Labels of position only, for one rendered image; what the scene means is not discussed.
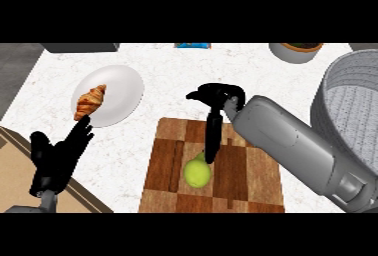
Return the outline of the checkered wooden cutting board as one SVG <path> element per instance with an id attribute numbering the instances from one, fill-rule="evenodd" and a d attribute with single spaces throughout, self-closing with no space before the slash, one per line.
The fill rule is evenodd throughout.
<path id="1" fill-rule="evenodd" d="M 210 165 L 212 179 L 194 188 L 184 167 L 204 149 L 206 123 L 161 118 L 147 173 L 142 212 L 283 212 L 280 164 L 265 151 L 222 127 L 222 145 Z"/>

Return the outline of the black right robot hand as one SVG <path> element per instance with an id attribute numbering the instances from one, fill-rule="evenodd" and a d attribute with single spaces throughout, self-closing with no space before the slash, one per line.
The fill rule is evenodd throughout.
<path id="1" fill-rule="evenodd" d="M 237 85 L 207 83 L 198 90 L 187 95 L 188 99 L 201 101 L 210 106 L 206 126 L 204 157 L 209 164 L 213 163 L 221 149 L 223 116 L 221 111 L 226 110 L 226 102 L 231 101 L 231 110 L 238 113 L 246 104 L 246 92 Z"/>

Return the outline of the dark grey box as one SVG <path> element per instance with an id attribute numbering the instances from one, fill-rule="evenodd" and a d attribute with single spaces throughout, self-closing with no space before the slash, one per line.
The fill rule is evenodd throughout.
<path id="1" fill-rule="evenodd" d="M 98 53 L 117 52 L 119 43 L 43 43 L 42 46 L 51 53 Z"/>

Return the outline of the dark grey appliance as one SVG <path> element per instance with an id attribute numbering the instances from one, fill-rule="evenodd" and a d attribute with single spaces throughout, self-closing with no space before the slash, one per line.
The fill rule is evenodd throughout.
<path id="1" fill-rule="evenodd" d="M 43 53 L 40 43 L 0 43 L 0 119 Z"/>

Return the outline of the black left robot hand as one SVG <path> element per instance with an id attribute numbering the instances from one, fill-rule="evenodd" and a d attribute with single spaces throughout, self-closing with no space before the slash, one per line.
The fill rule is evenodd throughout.
<path id="1" fill-rule="evenodd" d="M 32 133 L 32 160 L 36 165 L 36 174 L 30 194 L 34 197 L 40 197 L 46 190 L 54 191 L 55 194 L 66 190 L 79 159 L 95 136 L 92 128 L 91 117 L 85 116 L 67 138 L 57 144 L 51 143 L 43 132 Z"/>

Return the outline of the tan wooden cabinet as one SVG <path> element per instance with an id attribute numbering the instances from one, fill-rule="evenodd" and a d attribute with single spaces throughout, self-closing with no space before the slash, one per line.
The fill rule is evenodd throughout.
<path id="1" fill-rule="evenodd" d="M 34 205 L 37 197 L 30 195 L 36 166 L 30 159 L 30 141 L 11 129 L 0 126 L 0 212 L 14 205 Z M 113 213 L 111 208 L 83 185 L 70 180 L 58 195 L 60 213 Z"/>

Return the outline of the blue packet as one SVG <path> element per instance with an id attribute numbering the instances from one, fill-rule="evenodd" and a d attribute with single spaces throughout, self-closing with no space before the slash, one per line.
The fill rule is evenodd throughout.
<path id="1" fill-rule="evenodd" d="M 212 49 L 212 43 L 175 43 L 176 48 Z"/>

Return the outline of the green pear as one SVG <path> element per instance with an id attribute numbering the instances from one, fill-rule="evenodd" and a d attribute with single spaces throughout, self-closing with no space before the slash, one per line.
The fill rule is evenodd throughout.
<path id="1" fill-rule="evenodd" d="M 206 154 L 200 153 L 197 157 L 188 161 L 184 168 L 184 176 L 188 185 L 194 188 L 203 188 L 212 178 L 212 169 L 206 162 Z"/>

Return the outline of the brown croissant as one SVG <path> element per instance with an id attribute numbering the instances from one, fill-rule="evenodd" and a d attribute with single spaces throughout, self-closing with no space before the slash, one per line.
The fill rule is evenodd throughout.
<path id="1" fill-rule="evenodd" d="M 83 94 L 77 100 L 77 110 L 74 120 L 80 121 L 86 115 L 91 115 L 104 103 L 107 85 L 101 84 Z"/>

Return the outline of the grey basket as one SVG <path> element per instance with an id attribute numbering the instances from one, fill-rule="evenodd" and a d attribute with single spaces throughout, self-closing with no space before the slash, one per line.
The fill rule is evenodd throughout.
<path id="1" fill-rule="evenodd" d="M 311 107 L 312 128 L 378 176 L 378 49 L 331 63 Z"/>

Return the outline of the white plant pot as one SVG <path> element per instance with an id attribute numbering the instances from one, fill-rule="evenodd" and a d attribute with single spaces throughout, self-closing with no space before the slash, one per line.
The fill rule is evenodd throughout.
<path id="1" fill-rule="evenodd" d="M 317 56 L 322 43 L 271 43 L 274 55 L 291 64 L 308 63 Z"/>

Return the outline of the white plate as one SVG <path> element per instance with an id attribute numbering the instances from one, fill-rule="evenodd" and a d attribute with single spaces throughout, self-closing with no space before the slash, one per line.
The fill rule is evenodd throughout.
<path id="1" fill-rule="evenodd" d="M 71 98 L 71 111 L 77 110 L 80 96 L 99 85 L 107 85 L 107 89 L 104 103 L 91 114 L 91 124 L 95 128 L 111 126 L 129 117 L 139 106 L 145 92 L 144 80 L 133 68 L 126 65 L 105 66 L 79 83 Z"/>

